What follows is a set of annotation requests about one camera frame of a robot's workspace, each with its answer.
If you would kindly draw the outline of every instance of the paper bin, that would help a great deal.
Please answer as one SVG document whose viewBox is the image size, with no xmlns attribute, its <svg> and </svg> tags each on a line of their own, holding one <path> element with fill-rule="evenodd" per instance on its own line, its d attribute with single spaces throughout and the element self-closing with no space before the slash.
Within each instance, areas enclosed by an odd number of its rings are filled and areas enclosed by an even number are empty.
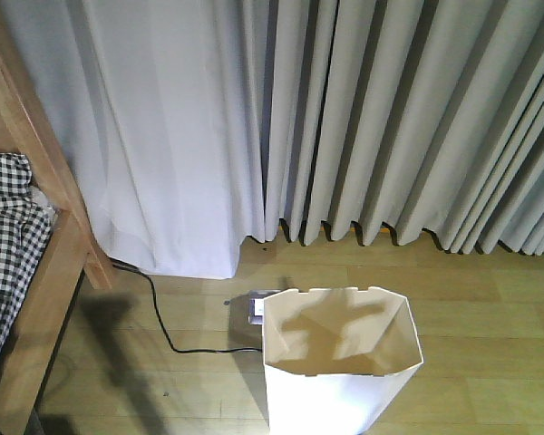
<svg viewBox="0 0 544 435">
<path fill-rule="evenodd" d="M 423 364 L 407 298 L 379 287 L 271 295 L 262 334 L 271 435 L 358 435 Z"/>
</svg>

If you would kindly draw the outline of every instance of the electrical outlet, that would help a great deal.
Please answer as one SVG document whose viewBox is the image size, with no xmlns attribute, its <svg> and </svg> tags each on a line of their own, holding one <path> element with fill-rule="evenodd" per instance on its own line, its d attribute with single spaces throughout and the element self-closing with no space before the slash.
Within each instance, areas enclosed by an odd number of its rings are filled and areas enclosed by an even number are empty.
<svg viewBox="0 0 544 435">
<path fill-rule="evenodd" d="M 264 298 L 280 293 L 280 290 L 252 290 L 249 293 L 250 307 L 248 321 L 250 324 L 264 323 Z"/>
</svg>

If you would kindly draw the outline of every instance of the black and white checkered blanket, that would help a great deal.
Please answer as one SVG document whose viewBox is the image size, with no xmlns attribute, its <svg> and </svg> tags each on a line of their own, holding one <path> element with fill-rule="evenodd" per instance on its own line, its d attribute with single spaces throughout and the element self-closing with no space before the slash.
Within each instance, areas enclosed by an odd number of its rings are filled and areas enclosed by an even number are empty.
<svg viewBox="0 0 544 435">
<path fill-rule="evenodd" d="M 31 200 L 28 159 L 0 153 L 0 351 L 46 247 L 51 221 Z"/>
</svg>

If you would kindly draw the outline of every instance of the gray curtain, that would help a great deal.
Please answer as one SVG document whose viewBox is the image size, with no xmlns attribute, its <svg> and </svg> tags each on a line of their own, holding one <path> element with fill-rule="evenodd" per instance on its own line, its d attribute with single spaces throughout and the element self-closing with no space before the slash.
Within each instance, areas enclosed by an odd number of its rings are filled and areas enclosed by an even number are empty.
<svg viewBox="0 0 544 435">
<path fill-rule="evenodd" d="M 352 223 L 544 253 L 544 0 L 1 0 L 105 251 L 229 277 Z"/>
<path fill-rule="evenodd" d="M 280 0 L 265 48 L 267 239 L 544 253 L 544 1 Z"/>
</svg>

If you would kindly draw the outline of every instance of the floor board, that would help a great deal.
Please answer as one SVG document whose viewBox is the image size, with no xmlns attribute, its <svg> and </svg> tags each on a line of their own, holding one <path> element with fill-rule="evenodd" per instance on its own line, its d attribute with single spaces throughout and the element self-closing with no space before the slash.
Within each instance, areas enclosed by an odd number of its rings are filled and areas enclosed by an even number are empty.
<svg viewBox="0 0 544 435">
<path fill-rule="evenodd" d="M 154 277 L 180 347 L 260 346 L 246 292 L 379 285 L 410 299 L 425 364 L 368 435 L 544 435 L 544 256 L 448 255 L 431 236 L 371 246 L 247 239 L 236 277 Z M 46 435 L 268 434 L 261 355 L 171 352 L 148 284 L 85 280 L 39 413 Z"/>
</svg>

